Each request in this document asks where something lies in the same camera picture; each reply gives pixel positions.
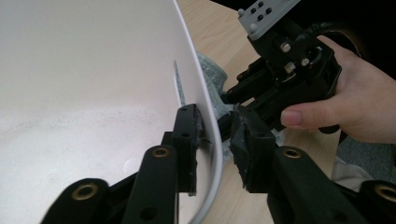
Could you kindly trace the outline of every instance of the screw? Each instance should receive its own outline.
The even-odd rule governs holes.
[[[244,16],[244,15],[245,15],[245,10],[242,9],[242,8],[239,8],[239,9],[238,9],[238,15],[239,15],[239,16]]]
[[[249,29],[250,29],[250,32],[251,32],[252,34],[253,34],[253,33],[256,33],[256,31],[257,31],[257,25],[254,24],[254,23],[251,23]]]
[[[309,59],[303,58],[303,59],[301,60],[301,65],[302,65],[302,66],[307,66],[308,64],[309,64]]]
[[[294,65],[293,62],[289,62],[289,63],[287,63],[287,64],[285,65],[284,68],[285,68],[285,70],[286,70],[287,73],[291,74],[291,73],[294,71],[294,69],[296,68],[296,66]]]
[[[283,42],[281,45],[280,45],[280,49],[284,52],[284,53],[286,53],[286,52],[289,52],[289,50],[291,49],[291,45],[288,43],[288,42]]]

